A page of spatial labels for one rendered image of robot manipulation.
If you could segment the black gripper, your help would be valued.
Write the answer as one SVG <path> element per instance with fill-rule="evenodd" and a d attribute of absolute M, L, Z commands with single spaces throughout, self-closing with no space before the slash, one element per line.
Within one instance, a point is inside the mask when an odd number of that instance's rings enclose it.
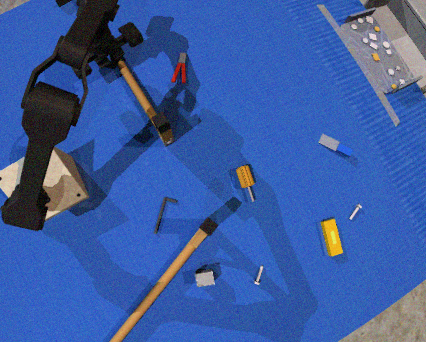
<path fill-rule="evenodd" d="M 88 65 L 91 61 L 95 60 L 99 68 L 108 67 L 114 69 L 117 67 L 120 58 L 125 54 L 122 51 L 122 45 L 129 43 L 130 47 L 134 47 L 143 43 L 144 39 L 141 32 L 132 22 L 122 25 L 118 28 L 118 31 L 122 35 L 115 38 L 109 29 L 107 36 L 92 43 L 91 48 L 93 49 L 85 68 L 86 76 L 92 72 L 92 68 Z M 111 62 L 107 56 L 110 56 Z"/>

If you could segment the orange long-handled scraper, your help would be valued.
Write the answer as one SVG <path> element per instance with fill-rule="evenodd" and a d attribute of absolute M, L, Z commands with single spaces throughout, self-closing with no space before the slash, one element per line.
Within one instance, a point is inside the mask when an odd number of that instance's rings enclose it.
<path fill-rule="evenodd" d="M 57 5 L 60 7 L 71 0 L 55 0 L 55 1 Z M 162 111 L 156 114 L 156 112 L 152 108 L 152 105 L 150 104 L 146 96 L 143 94 L 142 89 L 136 83 L 135 78 L 130 73 L 128 67 L 126 66 L 126 64 L 124 64 L 124 61 L 122 58 L 120 58 L 117 67 L 119 68 L 120 73 L 122 73 L 122 75 L 124 76 L 126 82 L 130 86 L 136 98 L 138 98 L 138 102 L 140 103 L 144 111 L 147 113 L 148 118 L 150 119 L 153 126 L 155 127 L 158 134 L 160 135 L 160 138 L 164 142 L 163 143 L 164 146 L 166 147 L 169 144 L 173 143 L 174 139 L 173 139 L 173 135 L 170 128 L 171 125 L 168 118 L 164 114 L 164 112 Z"/>

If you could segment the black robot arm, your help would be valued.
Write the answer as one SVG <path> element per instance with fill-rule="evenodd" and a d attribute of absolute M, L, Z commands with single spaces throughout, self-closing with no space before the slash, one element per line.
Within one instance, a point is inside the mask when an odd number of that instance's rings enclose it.
<path fill-rule="evenodd" d="M 107 36 L 108 23 L 113 22 L 120 6 L 117 2 L 77 0 L 77 17 L 66 36 L 60 36 L 53 54 L 32 71 L 21 102 L 24 109 L 21 126 L 29 140 L 20 184 L 0 208 L 5 224 L 42 230 L 48 210 L 45 204 L 51 201 L 43 189 L 51 153 L 54 146 L 66 139 L 71 125 L 76 127 L 89 92 L 85 68 L 91 46 Z M 81 101 L 72 92 L 42 81 L 36 84 L 39 74 L 56 61 L 81 69 L 84 88 Z"/>

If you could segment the long wooden pole with black end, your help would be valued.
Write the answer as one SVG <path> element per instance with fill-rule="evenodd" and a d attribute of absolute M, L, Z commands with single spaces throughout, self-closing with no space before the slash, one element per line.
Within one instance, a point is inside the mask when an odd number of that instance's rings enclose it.
<path fill-rule="evenodd" d="M 166 272 L 159 278 L 159 281 L 154 285 L 151 291 L 145 296 L 139 306 L 133 311 L 117 333 L 110 339 L 110 342 L 122 342 L 134 325 L 139 321 L 139 319 L 144 315 L 145 311 L 151 306 L 151 304 L 156 300 L 156 297 L 164 290 L 165 286 L 174 278 L 174 275 L 177 271 L 183 266 L 183 264 L 189 259 L 192 255 L 191 253 L 199 244 L 204 240 L 204 238 L 214 232 L 217 228 L 217 224 L 214 223 L 208 217 L 206 220 L 199 226 L 198 231 L 194 234 L 191 240 L 187 243 L 187 246 L 182 250 L 178 257 L 172 262 Z"/>

